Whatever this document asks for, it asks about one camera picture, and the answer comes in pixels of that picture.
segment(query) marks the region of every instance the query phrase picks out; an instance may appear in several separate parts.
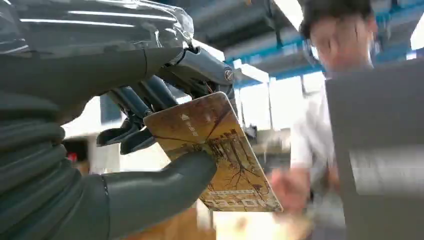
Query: gray machine housing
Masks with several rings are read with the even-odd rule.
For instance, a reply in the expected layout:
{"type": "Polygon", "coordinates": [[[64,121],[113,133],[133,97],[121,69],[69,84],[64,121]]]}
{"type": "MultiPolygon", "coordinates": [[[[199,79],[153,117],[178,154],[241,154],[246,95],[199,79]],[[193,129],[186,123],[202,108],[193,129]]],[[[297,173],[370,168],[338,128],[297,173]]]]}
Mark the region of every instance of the gray machine housing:
{"type": "Polygon", "coordinates": [[[326,82],[349,240],[423,239],[423,66],[414,59],[326,82]]]}

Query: person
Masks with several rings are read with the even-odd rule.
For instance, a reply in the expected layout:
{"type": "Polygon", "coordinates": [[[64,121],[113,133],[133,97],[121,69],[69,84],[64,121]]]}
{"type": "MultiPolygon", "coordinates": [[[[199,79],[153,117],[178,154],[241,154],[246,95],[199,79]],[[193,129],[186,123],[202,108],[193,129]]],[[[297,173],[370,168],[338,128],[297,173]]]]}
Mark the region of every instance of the person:
{"type": "MultiPolygon", "coordinates": [[[[370,51],[378,26],[370,0],[306,0],[302,10],[304,19],[300,33],[316,48],[318,59],[329,77],[372,67],[370,51]]],[[[317,223],[323,227],[315,230],[329,230],[320,233],[321,237],[316,239],[329,239],[322,236],[331,236],[332,240],[345,239],[343,208],[340,197],[335,194],[340,184],[324,88],[305,101],[301,116],[291,128],[290,139],[290,168],[285,171],[276,169],[270,176],[275,195],[284,211],[301,214],[311,205],[312,185],[324,179],[325,184],[318,185],[325,186],[321,205],[327,207],[322,207],[321,213],[326,215],[322,219],[327,219],[317,223]],[[326,196],[332,196],[329,199],[333,200],[325,201],[326,196]],[[334,235],[331,229],[339,234],[334,235]]]]}

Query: robotic arm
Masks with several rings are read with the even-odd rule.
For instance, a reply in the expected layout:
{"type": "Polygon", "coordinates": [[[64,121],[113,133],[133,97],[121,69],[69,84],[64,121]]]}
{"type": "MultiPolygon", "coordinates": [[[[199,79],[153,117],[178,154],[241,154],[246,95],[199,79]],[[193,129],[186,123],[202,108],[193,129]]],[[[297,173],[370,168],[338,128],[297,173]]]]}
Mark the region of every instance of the robotic arm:
{"type": "Polygon", "coordinates": [[[195,98],[234,94],[231,69],[190,47],[183,12],[147,0],[0,0],[0,239],[118,239],[195,202],[217,169],[204,152],[159,172],[82,177],[61,145],[60,126],[93,96],[110,94],[127,114],[97,140],[125,154],[152,143],[144,116],[177,104],[161,78],[195,98]]]}

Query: black hair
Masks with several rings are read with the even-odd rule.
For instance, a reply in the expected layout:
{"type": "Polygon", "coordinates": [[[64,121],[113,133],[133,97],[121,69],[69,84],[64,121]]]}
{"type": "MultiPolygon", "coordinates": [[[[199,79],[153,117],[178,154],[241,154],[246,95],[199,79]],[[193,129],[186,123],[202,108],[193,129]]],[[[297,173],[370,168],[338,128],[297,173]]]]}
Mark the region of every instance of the black hair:
{"type": "Polygon", "coordinates": [[[361,15],[366,19],[374,14],[370,0],[305,0],[302,11],[299,31],[306,39],[311,37],[312,25],[324,17],[361,15]]]}

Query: ceiling light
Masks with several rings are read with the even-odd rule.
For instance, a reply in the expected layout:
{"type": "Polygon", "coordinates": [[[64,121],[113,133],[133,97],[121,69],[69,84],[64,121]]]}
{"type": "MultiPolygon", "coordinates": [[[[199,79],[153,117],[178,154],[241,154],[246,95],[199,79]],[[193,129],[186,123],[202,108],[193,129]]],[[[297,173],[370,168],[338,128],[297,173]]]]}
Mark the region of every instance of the ceiling light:
{"type": "Polygon", "coordinates": [[[288,18],[290,23],[299,30],[304,19],[302,7],[298,0],[274,0],[281,12],[288,18]]]}
{"type": "Polygon", "coordinates": [[[410,41],[412,50],[424,48],[424,14],[416,25],[416,28],[411,35],[410,41]]]}
{"type": "Polygon", "coordinates": [[[234,67],[235,78],[238,81],[253,80],[260,83],[268,83],[270,81],[270,75],[250,64],[242,64],[238,67],[234,67]]]}

